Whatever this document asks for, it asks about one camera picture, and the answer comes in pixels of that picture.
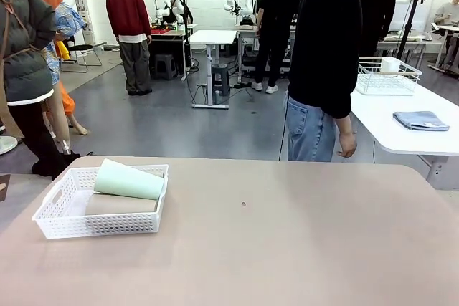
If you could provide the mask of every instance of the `man in red sweater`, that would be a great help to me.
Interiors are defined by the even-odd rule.
[[[143,0],[107,0],[107,13],[126,72],[126,91],[130,96],[151,92],[150,21]]]

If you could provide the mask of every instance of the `white sneaker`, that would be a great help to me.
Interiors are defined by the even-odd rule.
[[[252,89],[257,90],[257,91],[263,91],[263,85],[261,82],[253,82]]]
[[[279,89],[277,85],[275,85],[274,87],[268,86],[268,88],[266,89],[266,93],[269,93],[270,95],[272,95],[274,92],[277,92],[278,90]]]

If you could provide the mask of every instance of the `mint green cloth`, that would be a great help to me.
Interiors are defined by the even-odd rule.
[[[104,159],[95,178],[94,191],[109,195],[158,200],[164,178]]]

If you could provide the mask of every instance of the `blue jeans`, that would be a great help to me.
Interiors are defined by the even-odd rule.
[[[319,107],[286,96],[288,160],[330,162],[335,147],[335,121]]]

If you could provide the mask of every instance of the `white robot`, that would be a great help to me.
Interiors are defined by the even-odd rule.
[[[166,5],[165,9],[157,9],[156,10],[156,18],[159,21],[166,21],[169,24],[177,23],[183,24],[184,18],[182,14],[184,14],[184,5],[182,4],[181,0],[164,0]]]
[[[242,16],[241,25],[253,25],[253,20],[250,18],[253,14],[253,0],[227,0],[223,9],[236,14],[236,21],[238,16]]]

